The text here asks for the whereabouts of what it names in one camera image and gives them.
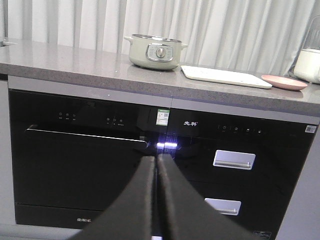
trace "door handle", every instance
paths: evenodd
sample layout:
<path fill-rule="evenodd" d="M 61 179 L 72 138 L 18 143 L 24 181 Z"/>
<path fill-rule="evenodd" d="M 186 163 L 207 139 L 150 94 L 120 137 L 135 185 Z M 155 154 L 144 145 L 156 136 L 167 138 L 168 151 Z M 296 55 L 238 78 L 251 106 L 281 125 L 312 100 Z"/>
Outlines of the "door handle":
<path fill-rule="evenodd" d="M 251 169 L 252 165 L 250 162 L 247 163 L 241 163 L 241 162 L 232 162 L 232 161 L 221 161 L 221 160 L 216 160 L 215 161 L 216 165 L 225 166 L 225 167 L 235 167 L 235 168 L 245 168 L 245 169 Z"/>
<path fill-rule="evenodd" d="M 238 215 L 238 211 L 237 209 L 218 209 L 216 208 L 215 210 L 217 210 L 219 213 L 224 214 L 224 215 Z"/>
<path fill-rule="evenodd" d="M 223 215 L 233 215 L 237 216 L 241 207 L 241 201 L 237 200 L 226 200 L 226 199 L 216 199 L 208 198 L 204 199 L 210 206 L 214 207 L 219 213 Z"/>
<path fill-rule="evenodd" d="M 65 132 L 58 130 L 47 130 L 40 129 L 38 125 L 31 125 L 25 131 L 25 134 L 29 137 L 47 137 L 54 140 L 67 140 L 67 141 L 90 141 L 90 143 L 106 145 L 106 144 L 116 144 L 121 147 L 134 148 L 134 149 L 146 149 L 148 143 L 144 140 L 113 137 L 113 136 L 100 136 L 93 134 L 82 134 Z"/>
<path fill-rule="evenodd" d="M 256 155 L 247 152 L 216 150 L 213 159 L 213 166 L 222 168 L 251 170 Z"/>

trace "brand logo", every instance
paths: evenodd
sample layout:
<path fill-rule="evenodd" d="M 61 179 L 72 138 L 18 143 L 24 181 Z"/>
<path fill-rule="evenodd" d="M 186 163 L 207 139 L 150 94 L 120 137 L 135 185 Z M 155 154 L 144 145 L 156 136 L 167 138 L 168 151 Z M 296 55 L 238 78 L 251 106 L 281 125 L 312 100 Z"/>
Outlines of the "brand logo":
<path fill-rule="evenodd" d="M 197 121 L 185 121 L 183 125 L 195 127 L 198 125 Z"/>
<path fill-rule="evenodd" d="M 77 222 L 85 222 L 85 223 L 91 223 L 91 219 L 86 219 L 86 218 L 77 218 Z"/>

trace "sticker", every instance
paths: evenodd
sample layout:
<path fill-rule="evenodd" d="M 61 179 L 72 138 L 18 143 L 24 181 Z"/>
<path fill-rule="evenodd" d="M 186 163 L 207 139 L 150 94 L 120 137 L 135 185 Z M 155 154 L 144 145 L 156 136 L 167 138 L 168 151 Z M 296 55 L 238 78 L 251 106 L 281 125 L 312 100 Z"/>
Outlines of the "sticker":
<path fill-rule="evenodd" d="M 305 128 L 305 133 L 314 134 L 316 132 L 317 126 L 307 125 Z"/>
<path fill-rule="evenodd" d="M 254 231 L 253 235 L 257 235 L 262 239 L 269 240 L 271 237 L 271 232 L 270 231 Z"/>
<path fill-rule="evenodd" d="M 169 112 L 170 110 L 167 109 L 158 109 L 155 124 L 160 126 L 168 126 Z"/>

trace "control knob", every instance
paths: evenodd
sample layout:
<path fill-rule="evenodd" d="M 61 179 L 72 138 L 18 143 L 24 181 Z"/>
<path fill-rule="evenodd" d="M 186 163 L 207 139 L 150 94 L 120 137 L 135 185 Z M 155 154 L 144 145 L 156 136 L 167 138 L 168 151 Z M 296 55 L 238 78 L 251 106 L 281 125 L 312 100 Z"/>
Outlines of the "control knob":
<path fill-rule="evenodd" d="M 166 50 L 162 47 L 159 47 L 156 51 L 155 54 L 158 58 L 163 58 L 166 55 Z"/>

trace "pot handle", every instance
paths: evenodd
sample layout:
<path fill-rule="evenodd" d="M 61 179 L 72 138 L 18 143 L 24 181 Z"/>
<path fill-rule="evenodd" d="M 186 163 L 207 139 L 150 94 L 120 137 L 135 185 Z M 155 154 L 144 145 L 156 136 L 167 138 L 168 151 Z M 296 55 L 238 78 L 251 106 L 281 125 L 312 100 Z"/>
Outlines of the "pot handle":
<path fill-rule="evenodd" d="M 124 36 L 123 37 L 124 39 L 126 39 L 126 40 L 128 40 L 129 42 L 130 42 L 130 44 L 132 44 L 133 43 L 133 38 L 132 37 L 130 37 L 130 36 Z"/>
<path fill-rule="evenodd" d="M 186 47 L 188 47 L 188 44 L 181 43 L 181 49 L 184 49 L 184 48 L 186 48 Z"/>

